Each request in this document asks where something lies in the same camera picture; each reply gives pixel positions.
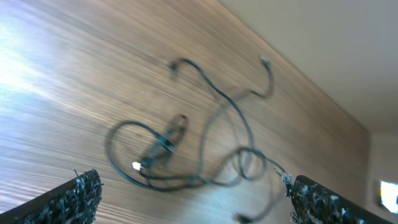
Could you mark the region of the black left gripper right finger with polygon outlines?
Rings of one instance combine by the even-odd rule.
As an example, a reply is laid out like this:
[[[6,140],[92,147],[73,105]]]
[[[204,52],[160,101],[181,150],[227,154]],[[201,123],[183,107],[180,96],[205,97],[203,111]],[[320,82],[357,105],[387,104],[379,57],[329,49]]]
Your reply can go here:
[[[318,182],[299,175],[283,176],[294,209],[290,221],[298,224],[392,224]]]

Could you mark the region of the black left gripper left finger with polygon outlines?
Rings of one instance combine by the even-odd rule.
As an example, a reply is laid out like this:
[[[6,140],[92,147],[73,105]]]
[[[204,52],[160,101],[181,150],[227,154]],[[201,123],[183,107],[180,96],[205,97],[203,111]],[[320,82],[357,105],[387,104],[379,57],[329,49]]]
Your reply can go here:
[[[1,223],[84,223],[96,219],[102,199],[100,176],[89,170],[1,214]]]

